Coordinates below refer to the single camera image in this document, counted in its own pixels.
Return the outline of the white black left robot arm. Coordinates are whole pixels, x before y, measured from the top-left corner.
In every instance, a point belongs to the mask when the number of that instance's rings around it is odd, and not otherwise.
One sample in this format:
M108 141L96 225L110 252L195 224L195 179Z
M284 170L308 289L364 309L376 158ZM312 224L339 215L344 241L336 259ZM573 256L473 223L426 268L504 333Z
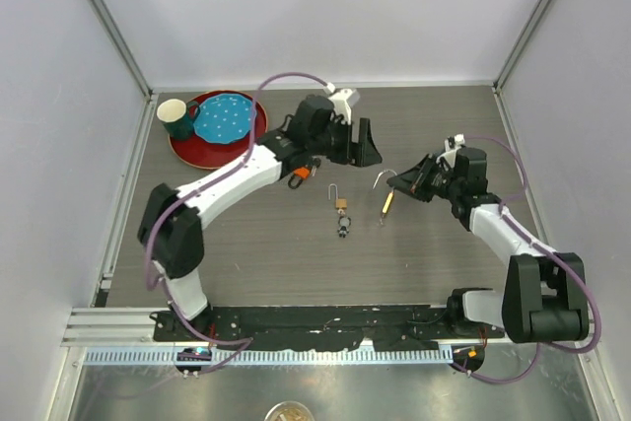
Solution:
M184 338L200 340L210 327L198 267L204 256L203 232L213 220L316 159L358 168L382 161L369 119L352 119L358 100L355 89L328 97L310 95L285 127L264 133L224 167L178 188L160 184L152 190L138 240L166 283L168 297L179 311L175 328Z

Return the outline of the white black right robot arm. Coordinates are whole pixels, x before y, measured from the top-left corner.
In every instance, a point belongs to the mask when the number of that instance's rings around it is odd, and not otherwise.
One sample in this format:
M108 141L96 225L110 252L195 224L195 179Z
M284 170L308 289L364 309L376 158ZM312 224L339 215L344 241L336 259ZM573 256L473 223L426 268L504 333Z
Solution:
M486 243L507 268L504 289L455 289L445 323L465 337L480 323L503 330L515 343L582 341L590 332L584 265L573 253L542 244L515 222L499 196L488 189L487 155L460 147L428 155L387 181L421 202L441 198L453 216Z

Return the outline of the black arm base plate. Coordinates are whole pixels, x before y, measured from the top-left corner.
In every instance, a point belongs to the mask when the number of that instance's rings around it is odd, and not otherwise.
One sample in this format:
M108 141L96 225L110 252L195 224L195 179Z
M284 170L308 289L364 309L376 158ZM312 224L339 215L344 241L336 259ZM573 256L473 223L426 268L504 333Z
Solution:
M157 342L203 341L220 349L279 352L354 351L368 339L378 352L434 349L446 339L499 339L504 331L458 320L444 307L428 305L220 307L206 309L190 325L173 309L150 313Z

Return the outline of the large brass padlock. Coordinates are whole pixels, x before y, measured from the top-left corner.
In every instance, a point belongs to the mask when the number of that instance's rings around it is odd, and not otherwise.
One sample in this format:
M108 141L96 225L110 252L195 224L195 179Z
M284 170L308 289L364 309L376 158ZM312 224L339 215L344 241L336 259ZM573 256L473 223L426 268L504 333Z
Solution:
M392 169L385 169L385 170L380 171L375 178L375 181L372 186L372 190L375 190L377 188L380 180L386 175L396 175L396 171ZM394 199L394 188L390 186L388 188L388 191L384 200L384 204L382 205L381 210L380 210L379 223L381 226L384 226L386 224L386 218L389 214L393 199Z

